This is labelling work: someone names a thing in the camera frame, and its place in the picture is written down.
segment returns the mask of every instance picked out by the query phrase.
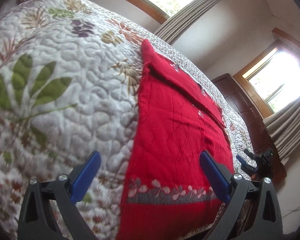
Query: folded red garment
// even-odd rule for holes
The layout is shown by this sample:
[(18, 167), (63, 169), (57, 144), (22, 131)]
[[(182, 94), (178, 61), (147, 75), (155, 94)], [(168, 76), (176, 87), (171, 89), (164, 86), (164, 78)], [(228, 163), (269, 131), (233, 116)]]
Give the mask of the folded red garment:
[(221, 202), (199, 166), (208, 150), (233, 171), (222, 111), (148, 40), (139, 121), (121, 200), (118, 240), (175, 240), (212, 223)]

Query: curtain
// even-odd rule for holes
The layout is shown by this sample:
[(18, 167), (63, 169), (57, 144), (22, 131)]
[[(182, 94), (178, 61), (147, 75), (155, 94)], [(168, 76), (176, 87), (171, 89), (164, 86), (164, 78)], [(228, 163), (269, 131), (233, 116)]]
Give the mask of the curtain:
[(286, 164), (300, 144), (300, 97), (263, 122), (277, 147), (281, 162)]
[(155, 32), (159, 38), (172, 44), (196, 19), (220, 0), (194, 0), (165, 21)]

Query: white floral quilt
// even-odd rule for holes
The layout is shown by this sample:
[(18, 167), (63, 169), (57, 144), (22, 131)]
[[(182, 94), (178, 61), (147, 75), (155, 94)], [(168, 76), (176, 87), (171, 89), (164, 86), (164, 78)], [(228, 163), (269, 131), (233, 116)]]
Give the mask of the white floral quilt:
[[(29, 180), (69, 173), (93, 150), (102, 166), (77, 207), (99, 239), (115, 239), (138, 124), (143, 39), (223, 109), (234, 168), (241, 172), (235, 156), (246, 159), (243, 150), (252, 150), (247, 128), (185, 56), (88, 0), (31, 0), (0, 14), (0, 223), (12, 239)], [(203, 226), (197, 232), (209, 228)]]

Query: quilted bedspread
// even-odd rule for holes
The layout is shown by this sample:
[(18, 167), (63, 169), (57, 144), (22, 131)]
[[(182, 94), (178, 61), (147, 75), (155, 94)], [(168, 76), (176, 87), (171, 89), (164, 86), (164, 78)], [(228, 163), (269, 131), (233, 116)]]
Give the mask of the quilted bedspread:
[(0, 14), (0, 224), (12, 239), (29, 180), (69, 173), (92, 150), (102, 166), (77, 208), (99, 239), (115, 239), (138, 124), (144, 39), (222, 109), (234, 170), (249, 178), (235, 158), (247, 160), (243, 150), (252, 151), (242, 118), (184, 55), (88, 0), (31, 0)]

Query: blue gripper pad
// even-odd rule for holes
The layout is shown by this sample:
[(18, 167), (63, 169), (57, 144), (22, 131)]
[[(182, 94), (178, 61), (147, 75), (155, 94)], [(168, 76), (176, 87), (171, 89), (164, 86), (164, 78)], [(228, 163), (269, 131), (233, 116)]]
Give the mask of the blue gripper pad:
[(207, 151), (203, 151), (200, 154), (199, 162), (200, 167), (211, 184), (217, 198), (228, 205), (231, 200), (229, 194), (231, 187), (229, 183), (232, 176), (231, 172), (226, 166), (217, 163)]
[(70, 200), (73, 204), (82, 201), (84, 195), (87, 193), (90, 184), (101, 166), (100, 153), (94, 151), (87, 162), (84, 164), (79, 175), (72, 183)]

